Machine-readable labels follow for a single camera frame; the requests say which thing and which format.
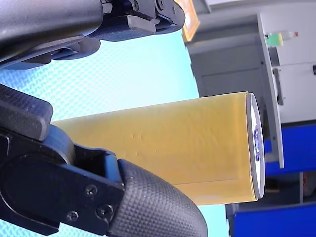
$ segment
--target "blue table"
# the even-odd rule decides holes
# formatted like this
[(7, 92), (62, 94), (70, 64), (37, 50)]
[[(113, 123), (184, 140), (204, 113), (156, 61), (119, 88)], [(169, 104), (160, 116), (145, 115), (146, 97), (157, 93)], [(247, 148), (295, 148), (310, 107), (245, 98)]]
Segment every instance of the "blue table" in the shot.
[[(55, 61), (27, 71), (0, 71), (0, 83), (49, 101), (53, 120), (198, 98), (181, 33), (102, 42), (83, 59)], [(204, 206), (209, 236), (227, 237), (223, 205)], [(0, 236), (38, 234), (0, 221)], [(95, 237), (61, 224), (55, 237)]]

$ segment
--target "textured rubber pad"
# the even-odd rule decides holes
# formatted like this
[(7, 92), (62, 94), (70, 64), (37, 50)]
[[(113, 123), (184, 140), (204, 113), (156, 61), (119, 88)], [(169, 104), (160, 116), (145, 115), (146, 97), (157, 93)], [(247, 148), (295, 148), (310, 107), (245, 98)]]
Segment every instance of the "textured rubber pad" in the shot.
[(0, 113), (0, 127), (43, 141), (53, 108), (46, 101), (0, 84)]
[(128, 161), (118, 163), (126, 190), (108, 236), (207, 237), (205, 219), (187, 196)]

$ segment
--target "white cabinet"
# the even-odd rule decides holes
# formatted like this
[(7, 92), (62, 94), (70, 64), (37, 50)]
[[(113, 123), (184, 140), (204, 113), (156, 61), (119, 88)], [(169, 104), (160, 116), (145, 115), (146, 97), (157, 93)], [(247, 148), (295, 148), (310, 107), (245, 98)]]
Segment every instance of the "white cabinet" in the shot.
[(284, 105), (279, 106), (281, 123), (316, 119), (315, 63), (279, 67)]
[(281, 65), (316, 61), (316, 3), (284, 4), (261, 12), (265, 33), (298, 31), (299, 37), (278, 47)]

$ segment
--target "yellow foam roll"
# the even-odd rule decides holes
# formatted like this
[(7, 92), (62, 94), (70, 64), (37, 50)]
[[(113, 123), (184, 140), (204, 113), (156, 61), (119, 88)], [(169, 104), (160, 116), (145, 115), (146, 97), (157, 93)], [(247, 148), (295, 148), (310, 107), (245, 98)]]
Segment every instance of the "yellow foam roll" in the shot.
[(78, 144), (110, 150), (160, 176), (198, 205), (245, 202), (263, 192), (261, 125), (251, 122), (252, 110), (260, 122), (254, 102), (252, 94), (235, 93), (54, 124)]

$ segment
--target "metal lid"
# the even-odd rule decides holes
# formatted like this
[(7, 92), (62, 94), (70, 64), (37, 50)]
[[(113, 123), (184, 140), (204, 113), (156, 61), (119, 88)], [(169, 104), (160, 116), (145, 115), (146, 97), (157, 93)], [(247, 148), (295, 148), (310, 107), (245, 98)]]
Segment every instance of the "metal lid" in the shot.
[(262, 198), (265, 188), (265, 153), (259, 109), (253, 93), (247, 95), (246, 111), (252, 183), (256, 198)]

